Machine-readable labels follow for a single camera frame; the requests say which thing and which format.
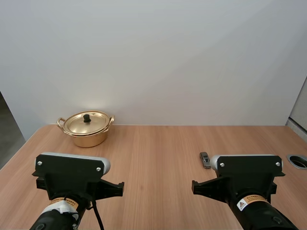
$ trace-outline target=cable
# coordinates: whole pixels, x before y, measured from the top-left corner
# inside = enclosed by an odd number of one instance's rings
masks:
[[[102,220],[100,218],[100,215],[98,213],[98,209],[97,209],[97,206],[96,206],[96,201],[92,201],[92,205],[93,205],[94,213],[96,215],[96,218],[97,218],[100,230],[105,230],[104,225],[102,224]]]

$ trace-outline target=pot handle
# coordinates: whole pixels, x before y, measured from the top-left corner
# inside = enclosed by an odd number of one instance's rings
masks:
[[[110,121],[109,121],[109,124],[107,125],[107,128],[105,129],[105,130],[103,130],[102,131],[102,133],[106,133],[107,131],[109,131],[109,129],[110,129],[110,126],[113,124],[113,122],[114,122],[114,116],[111,116],[110,117]]]
[[[111,116],[111,117],[110,117],[109,124],[107,125],[108,127],[109,127],[109,126],[111,126],[111,125],[113,124],[114,119],[115,119],[115,117],[114,117],[114,116]]]
[[[58,120],[57,120],[57,126],[63,131],[63,133],[66,133],[63,126],[59,123],[60,121],[62,122],[65,122],[66,119],[64,119],[63,117],[60,117]]]

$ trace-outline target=gold pot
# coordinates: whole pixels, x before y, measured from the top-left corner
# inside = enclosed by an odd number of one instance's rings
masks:
[[[113,122],[114,116],[109,117],[103,112],[90,110],[72,115],[68,119],[60,117],[57,126],[72,137],[75,145],[88,148],[99,145],[107,138]]]

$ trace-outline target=floor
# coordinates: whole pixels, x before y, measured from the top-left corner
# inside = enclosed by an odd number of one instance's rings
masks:
[[[0,169],[24,143],[24,137],[0,93]]]

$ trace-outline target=warning label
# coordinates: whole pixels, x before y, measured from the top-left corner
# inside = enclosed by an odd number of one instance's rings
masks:
[[[237,203],[237,207],[242,211],[247,205],[256,201],[267,202],[266,199],[260,195],[248,195]]]
[[[64,200],[63,197],[58,197],[58,198],[53,199],[53,200],[51,201],[50,204],[52,205],[52,204],[54,204],[54,203],[56,203],[56,202],[59,202],[59,201],[62,201],[62,200]],[[72,200],[72,199],[66,198],[65,201],[66,201],[67,203],[69,203],[71,206],[73,206],[74,209],[77,209],[77,207],[79,206],[78,203],[75,202],[75,201]]]

